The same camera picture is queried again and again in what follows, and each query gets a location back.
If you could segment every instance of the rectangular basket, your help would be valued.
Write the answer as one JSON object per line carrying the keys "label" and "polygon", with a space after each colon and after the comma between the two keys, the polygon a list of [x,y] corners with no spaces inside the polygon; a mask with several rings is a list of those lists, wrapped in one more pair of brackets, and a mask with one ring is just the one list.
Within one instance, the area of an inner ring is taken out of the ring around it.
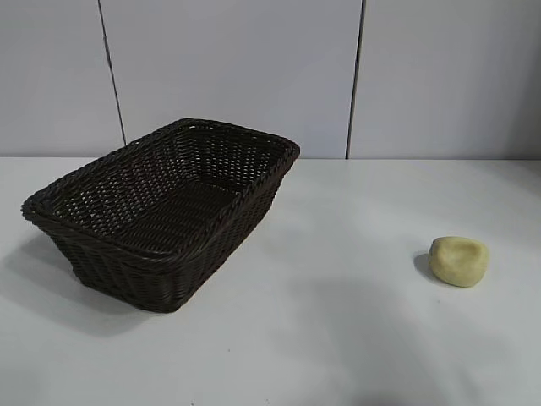
{"label": "rectangular basket", "polygon": [[60,178],[22,212],[85,286],[173,312],[260,222],[298,154],[277,135],[185,118]]}

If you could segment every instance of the panel seam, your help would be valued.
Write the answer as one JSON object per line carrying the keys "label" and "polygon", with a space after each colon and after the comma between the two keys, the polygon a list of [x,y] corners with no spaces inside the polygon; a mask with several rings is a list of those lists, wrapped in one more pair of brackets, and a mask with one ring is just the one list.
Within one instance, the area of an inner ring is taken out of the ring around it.
{"label": "panel seam", "polygon": [[358,74],[361,62],[361,48],[363,46],[364,15],[366,14],[367,0],[361,0],[361,14],[358,23],[357,53],[355,54],[355,68],[353,72],[352,99],[349,105],[349,122],[347,125],[346,159],[349,159],[352,146],[353,116],[355,115],[355,104],[357,101]]}
{"label": "panel seam", "polygon": [[107,32],[105,29],[105,20],[103,18],[103,10],[101,9],[101,0],[97,0],[98,2],[98,10],[100,12],[100,21],[101,21],[101,32],[103,34],[103,46],[105,48],[105,54],[107,57],[107,66],[109,67],[109,73],[111,74],[111,83],[112,83],[112,90],[115,95],[115,102],[117,104],[117,114],[118,114],[118,122],[120,123],[120,131],[122,133],[122,140],[124,143],[124,146],[127,145],[126,142],[126,132],[124,131],[124,122],[122,119],[122,113],[120,110],[120,100],[118,99],[118,91],[117,91],[117,81],[115,80],[115,74],[112,69],[112,60],[111,60],[111,51],[109,49],[109,41],[107,40]]}

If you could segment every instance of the gray wall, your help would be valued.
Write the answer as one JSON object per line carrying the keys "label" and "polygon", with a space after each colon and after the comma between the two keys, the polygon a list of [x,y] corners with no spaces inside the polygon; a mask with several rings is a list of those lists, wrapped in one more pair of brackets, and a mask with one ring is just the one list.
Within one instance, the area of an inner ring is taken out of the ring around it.
{"label": "gray wall", "polygon": [[2,1],[0,155],[97,156],[121,145],[96,2]]}
{"label": "gray wall", "polygon": [[[361,0],[103,0],[128,140],[177,118],[344,157]],[[541,0],[368,0],[351,156],[541,157]],[[95,0],[6,0],[0,155],[122,145]]]}
{"label": "gray wall", "polygon": [[128,138],[214,118],[344,157],[360,3],[104,2]]}
{"label": "gray wall", "polygon": [[541,157],[541,1],[368,0],[352,157]]}

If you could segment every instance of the yellow object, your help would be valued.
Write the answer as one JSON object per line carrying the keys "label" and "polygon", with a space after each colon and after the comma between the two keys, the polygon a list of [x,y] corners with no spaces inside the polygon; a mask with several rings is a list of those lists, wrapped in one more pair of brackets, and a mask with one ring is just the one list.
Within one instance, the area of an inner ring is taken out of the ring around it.
{"label": "yellow object", "polygon": [[489,249],[475,239],[441,237],[430,247],[430,269],[450,285],[472,287],[483,278],[488,264]]}

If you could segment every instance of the tabletop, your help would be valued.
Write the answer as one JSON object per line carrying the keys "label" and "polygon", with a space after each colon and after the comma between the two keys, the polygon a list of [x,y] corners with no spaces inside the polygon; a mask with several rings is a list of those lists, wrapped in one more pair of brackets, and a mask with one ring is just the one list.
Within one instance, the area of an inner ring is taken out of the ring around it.
{"label": "tabletop", "polygon": [[[0,158],[0,404],[532,406],[541,162],[300,160],[178,312],[83,287],[23,200],[86,158]],[[429,272],[484,241],[483,281]]]}

